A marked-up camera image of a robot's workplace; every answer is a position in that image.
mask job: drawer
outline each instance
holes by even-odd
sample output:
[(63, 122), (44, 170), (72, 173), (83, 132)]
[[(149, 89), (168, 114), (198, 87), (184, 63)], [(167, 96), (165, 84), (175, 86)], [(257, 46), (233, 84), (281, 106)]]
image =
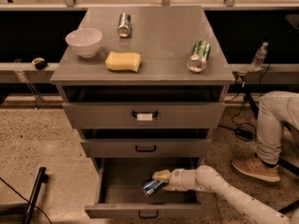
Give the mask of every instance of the drawer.
[(147, 197), (141, 184), (156, 171), (175, 168), (193, 169), (195, 159), (95, 159), (99, 166), (96, 203), (85, 207), (90, 218), (116, 217), (203, 217), (195, 191), (164, 191)]
[(88, 158), (205, 157), (210, 139), (92, 139), (81, 142)]
[(62, 86), (68, 102), (218, 102), (222, 85), (95, 85)]
[(64, 103), (75, 129), (216, 128), (224, 103)]

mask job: black tripod leg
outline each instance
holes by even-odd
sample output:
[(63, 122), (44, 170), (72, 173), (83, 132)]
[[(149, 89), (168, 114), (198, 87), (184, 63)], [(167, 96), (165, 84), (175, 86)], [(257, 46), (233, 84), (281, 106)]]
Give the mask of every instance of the black tripod leg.
[(292, 172), (293, 174), (299, 176), (299, 168), (296, 167), (295, 165), (291, 164), (288, 161), (285, 161), (281, 158), (279, 158), (278, 160), (278, 164), (282, 167), (284, 167), (285, 169), (289, 170), (290, 172)]
[(250, 103), (250, 106), (251, 106), (251, 109), (253, 111), (254, 117), (258, 118), (258, 114), (259, 114), (259, 108), (258, 108), (258, 106), (253, 101), (252, 96), (251, 96), (250, 92), (247, 90), (246, 87), (243, 87), (243, 91), (245, 93), (246, 99), (248, 99), (248, 101)]
[(30, 197), (29, 203), (27, 205), (27, 209), (26, 209), (26, 212), (25, 212), (25, 215), (24, 215), (24, 218), (23, 218), (21, 224), (29, 224), (30, 223), (31, 216), (34, 213), (34, 210), (36, 207), (37, 196), (40, 191), (41, 184), (46, 181), (47, 177), (48, 176), (46, 175), (46, 168), (45, 167), (39, 168), (39, 172), (36, 177), (35, 186), (32, 190), (31, 197)]

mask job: gray cabinet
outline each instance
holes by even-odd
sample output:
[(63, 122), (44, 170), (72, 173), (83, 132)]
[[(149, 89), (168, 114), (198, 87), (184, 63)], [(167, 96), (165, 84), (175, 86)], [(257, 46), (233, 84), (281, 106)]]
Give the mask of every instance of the gray cabinet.
[[(132, 17), (132, 34), (117, 34), (120, 14)], [(208, 208), (194, 191), (144, 195), (141, 184), (156, 171), (192, 169), (205, 157), (234, 80), (201, 7), (91, 7), (81, 27), (103, 32), (99, 53), (82, 59), (67, 49), (51, 82), (78, 130), (86, 157), (99, 174), (90, 218), (202, 217)], [(194, 43), (212, 47), (200, 74), (187, 68)], [(110, 51), (139, 52), (137, 73), (105, 67)]]

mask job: soda can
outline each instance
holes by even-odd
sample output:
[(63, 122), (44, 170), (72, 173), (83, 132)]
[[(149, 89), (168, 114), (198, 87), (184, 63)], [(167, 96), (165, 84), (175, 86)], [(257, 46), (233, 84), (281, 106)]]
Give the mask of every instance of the soda can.
[(120, 37), (128, 37), (131, 33), (131, 16), (126, 12), (120, 14), (119, 29)]
[(199, 40), (192, 49), (192, 55), (187, 62), (188, 69), (201, 72), (206, 69), (206, 61), (210, 52), (210, 45), (205, 40)]
[(166, 183), (161, 180), (150, 178), (141, 185), (141, 188), (143, 192), (149, 197), (165, 185)]

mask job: white bowl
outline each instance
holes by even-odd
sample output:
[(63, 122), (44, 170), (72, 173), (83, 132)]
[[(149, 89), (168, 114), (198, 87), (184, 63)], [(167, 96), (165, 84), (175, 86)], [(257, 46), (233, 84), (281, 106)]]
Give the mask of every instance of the white bowl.
[(94, 56), (101, 47), (103, 34), (93, 28), (78, 29), (65, 38), (68, 46), (81, 57)]

